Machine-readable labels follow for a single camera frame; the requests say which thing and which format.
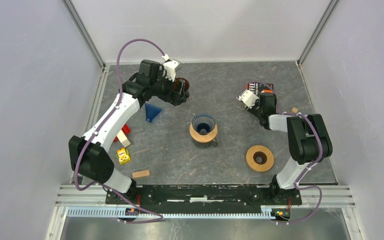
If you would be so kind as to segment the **clear glass coffee server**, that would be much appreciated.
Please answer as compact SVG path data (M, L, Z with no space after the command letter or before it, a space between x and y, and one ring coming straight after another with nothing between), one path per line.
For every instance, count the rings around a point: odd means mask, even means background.
M194 145L198 148L209 148L209 147L217 147L219 145L218 140L215 138L209 142L198 142L196 140L192 140Z

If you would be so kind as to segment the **wooden ring dripper holder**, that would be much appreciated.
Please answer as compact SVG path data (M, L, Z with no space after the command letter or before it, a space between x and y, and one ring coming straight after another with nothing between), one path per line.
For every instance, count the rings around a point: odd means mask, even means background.
M197 131L194 130L193 125L191 124L189 126L189 133L191 138L201 144L210 143L211 141L215 140L218 134L218 125L216 124L214 126L214 129L210 131L208 134L201 135Z

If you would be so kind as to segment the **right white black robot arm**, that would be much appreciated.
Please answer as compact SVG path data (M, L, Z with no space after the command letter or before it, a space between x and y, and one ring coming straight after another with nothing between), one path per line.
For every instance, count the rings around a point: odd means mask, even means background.
M313 166L333 153L333 144L320 114L278 113L277 96L272 92L254 94L245 90L238 100L258 118L266 130L287 133L290 158L270 183L269 199L282 204L289 191L299 189L302 178Z

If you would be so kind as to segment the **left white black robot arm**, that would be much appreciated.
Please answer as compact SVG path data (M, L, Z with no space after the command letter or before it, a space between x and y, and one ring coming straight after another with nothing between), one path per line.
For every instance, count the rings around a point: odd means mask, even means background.
M116 169L108 150L122 127L152 97L174 106L186 102L189 83L176 76L180 64L173 59L164 63L141 61L138 72L121 85L98 122L82 136L74 135L69 140L70 165L75 173L118 191L117 196L125 204L136 200L133 180Z

